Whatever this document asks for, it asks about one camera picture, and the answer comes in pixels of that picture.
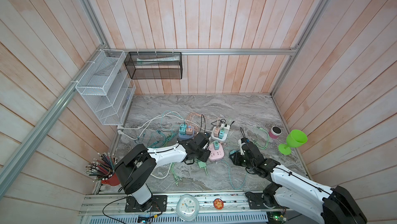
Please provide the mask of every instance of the red pencil holder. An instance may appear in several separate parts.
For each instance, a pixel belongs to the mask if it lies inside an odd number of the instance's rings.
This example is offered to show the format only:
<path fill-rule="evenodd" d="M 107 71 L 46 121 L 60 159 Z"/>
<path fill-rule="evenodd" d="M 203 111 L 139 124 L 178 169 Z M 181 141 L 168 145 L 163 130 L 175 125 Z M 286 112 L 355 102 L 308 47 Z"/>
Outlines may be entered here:
<path fill-rule="evenodd" d="M 116 174 L 110 177 L 108 180 L 102 180 L 102 184 L 108 184 L 110 186 L 117 186 L 120 184 L 119 179 L 117 178 Z"/>

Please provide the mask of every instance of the wooden wall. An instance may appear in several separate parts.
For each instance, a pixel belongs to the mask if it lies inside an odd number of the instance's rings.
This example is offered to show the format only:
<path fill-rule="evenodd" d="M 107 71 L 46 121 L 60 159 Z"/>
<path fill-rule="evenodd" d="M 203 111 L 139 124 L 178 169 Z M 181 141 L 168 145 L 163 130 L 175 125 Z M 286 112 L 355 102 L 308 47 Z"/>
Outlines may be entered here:
<path fill-rule="evenodd" d="M 79 0 L 0 0 L 0 166 L 100 44 Z M 78 95 L 0 201 L 2 223 L 72 223 L 114 130 Z"/>
<path fill-rule="evenodd" d="M 397 0 L 332 0 L 275 99 L 315 181 L 341 185 L 371 221 L 397 202 Z"/>
<path fill-rule="evenodd" d="M 112 48 L 289 48 L 319 0 L 90 0 Z M 184 56 L 137 94 L 271 92 L 288 56 Z"/>

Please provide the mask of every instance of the marble tabletop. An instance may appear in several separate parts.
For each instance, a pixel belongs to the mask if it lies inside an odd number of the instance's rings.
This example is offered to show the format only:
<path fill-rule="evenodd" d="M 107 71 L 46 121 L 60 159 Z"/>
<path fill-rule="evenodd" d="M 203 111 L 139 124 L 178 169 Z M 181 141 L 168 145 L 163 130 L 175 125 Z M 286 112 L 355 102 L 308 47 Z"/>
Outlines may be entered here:
<path fill-rule="evenodd" d="M 264 157 L 273 158 L 290 170 L 306 176 L 305 169 L 295 149 L 288 156 L 278 151 L 278 145 L 285 142 L 287 132 L 268 94 L 134 96 L 125 127 L 141 126 L 147 120 L 162 114 L 166 110 L 176 111 L 184 118 L 190 112 L 203 113 L 207 118 L 207 129 L 212 129 L 212 125 L 209 122 L 214 118 L 216 120 L 215 116 L 225 119 L 230 118 L 230 120 L 235 122 L 229 131 L 229 139 L 223 144 L 225 157 L 219 161 L 208 161 L 206 163 L 208 175 L 197 164 L 175 163 L 174 171 L 181 177 L 178 185 L 176 185 L 171 172 L 165 179 L 156 179 L 150 176 L 146 183 L 152 192 L 233 191 L 235 189 L 231 186 L 231 182 L 239 190 L 263 190 L 269 184 L 269 181 L 257 175 L 247 174 L 243 167 L 233 165 L 229 159 L 229 152 L 239 149 L 237 141 L 242 137 L 240 127 L 244 129 L 247 138 L 255 140 L 256 134 L 252 130 L 254 126 L 263 127 L 265 130 L 269 130 L 274 125 L 280 127 L 282 134 L 279 138 L 276 140 L 270 139 L 267 148 L 265 150 L 260 149 L 260 151 Z M 195 122 L 200 123 L 200 118 L 195 118 Z M 174 128 L 176 130 L 177 127 L 173 126 L 180 123 L 181 121 L 177 118 L 164 117 L 161 125 L 164 129 Z M 139 141 L 131 140 L 122 135 L 116 156 L 122 158 L 137 143 L 143 143 L 148 146 L 156 140 L 162 141 L 164 138 L 156 132 L 157 129 L 161 130 L 165 135 L 170 134 L 169 131 L 160 128 L 160 119 L 157 119 L 149 125 L 145 136 L 141 137 Z M 132 137 L 137 136 L 133 130 L 125 130 L 124 132 Z M 259 144 L 265 145 L 267 134 L 258 129 L 256 129 L 256 132 L 260 135 Z M 176 137 L 168 145 L 173 145 L 175 142 Z M 228 174 L 228 165 L 225 162 L 230 166 L 231 182 Z M 156 168 L 152 173 L 157 177 L 163 177 L 166 175 L 168 168 L 169 165 L 164 165 Z M 116 192 L 118 189 L 119 187 L 110 187 L 108 185 L 105 187 L 105 191 L 109 193 Z"/>

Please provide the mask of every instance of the clock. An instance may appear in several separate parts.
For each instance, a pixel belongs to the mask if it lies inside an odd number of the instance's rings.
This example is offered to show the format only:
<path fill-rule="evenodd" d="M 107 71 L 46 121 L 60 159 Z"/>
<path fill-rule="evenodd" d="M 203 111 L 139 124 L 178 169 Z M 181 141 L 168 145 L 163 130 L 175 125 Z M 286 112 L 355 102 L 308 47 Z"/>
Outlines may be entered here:
<path fill-rule="evenodd" d="M 176 205 L 176 214 L 184 221 L 194 221 L 199 214 L 199 202 L 189 194 L 183 195 Z"/>

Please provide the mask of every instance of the green cable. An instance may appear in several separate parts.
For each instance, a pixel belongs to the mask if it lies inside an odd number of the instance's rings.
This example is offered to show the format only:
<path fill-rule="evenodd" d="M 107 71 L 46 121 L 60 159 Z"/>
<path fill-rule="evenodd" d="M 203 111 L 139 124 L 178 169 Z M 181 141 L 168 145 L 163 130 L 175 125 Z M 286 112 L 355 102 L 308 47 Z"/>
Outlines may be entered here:
<path fill-rule="evenodd" d="M 268 138 L 266 139 L 265 146 L 262 146 L 262 145 L 259 144 L 259 136 L 258 136 L 258 133 L 255 132 L 255 127 L 252 127 L 252 130 L 253 130 L 254 133 L 256 134 L 257 140 L 256 140 L 256 141 L 255 141 L 255 140 L 252 140 L 252 141 L 254 142 L 254 144 L 255 144 L 258 148 L 264 150 L 264 149 L 266 149 L 266 148 L 268 147 L 268 143 L 269 143 L 269 140 L 270 140 L 269 133 L 268 133 L 265 129 L 261 128 L 261 127 L 256 127 L 256 128 L 258 128 L 259 130 L 265 132 L 265 133 L 268 135 Z"/>
<path fill-rule="evenodd" d="M 229 167 L 229 180 L 230 180 L 230 184 L 231 184 L 231 186 L 233 187 L 233 189 L 241 189 L 241 187 L 244 185 L 244 183 L 245 183 L 245 180 L 247 179 L 247 175 L 248 175 L 248 173 L 245 173 L 245 178 L 244 178 L 244 181 L 243 181 L 243 183 L 241 184 L 241 186 L 240 187 L 238 187 L 238 188 L 236 188 L 236 187 L 234 187 L 233 186 L 233 183 L 231 182 L 231 177 L 230 177 L 230 166 L 229 166 L 229 164 L 226 162 L 226 161 L 224 161 L 224 160 L 222 160 L 225 164 L 227 164 L 227 166 Z"/>

